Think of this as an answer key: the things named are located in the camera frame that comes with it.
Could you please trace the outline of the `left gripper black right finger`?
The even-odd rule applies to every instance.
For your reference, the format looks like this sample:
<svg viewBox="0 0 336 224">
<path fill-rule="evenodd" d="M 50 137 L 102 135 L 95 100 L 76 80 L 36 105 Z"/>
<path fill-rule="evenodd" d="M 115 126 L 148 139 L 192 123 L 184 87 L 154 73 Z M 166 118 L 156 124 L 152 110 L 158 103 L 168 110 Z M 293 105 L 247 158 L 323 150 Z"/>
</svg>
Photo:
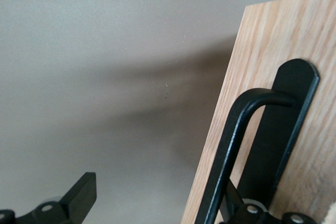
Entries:
<svg viewBox="0 0 336 224">
<path fill-rule="evenodd" d="M 272 216 L 266 207 L 253 199 L 242 199 L 232 182 L 228 183 L 226 194 L 220 206 L 220 223 L 315 223 L 311 217 L 299 212 L 287 212 L 281 218 Z"/>
</svg>

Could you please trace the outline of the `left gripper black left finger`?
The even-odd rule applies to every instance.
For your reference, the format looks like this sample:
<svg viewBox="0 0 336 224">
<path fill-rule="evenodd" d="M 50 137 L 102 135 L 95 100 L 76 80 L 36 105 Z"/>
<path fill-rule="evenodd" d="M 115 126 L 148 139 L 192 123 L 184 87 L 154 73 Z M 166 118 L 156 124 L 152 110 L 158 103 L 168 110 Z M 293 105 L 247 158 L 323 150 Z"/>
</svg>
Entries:
<svg viewBox="0 0 336 224">
<path fill-rule="evenodd" d="M 2 209 L 1 223 L 83 223 L 96 199 L 96 173 L 86 172 L 59 201 L 40 204 L 20 217 L 10 209 Z"/>
</svg>

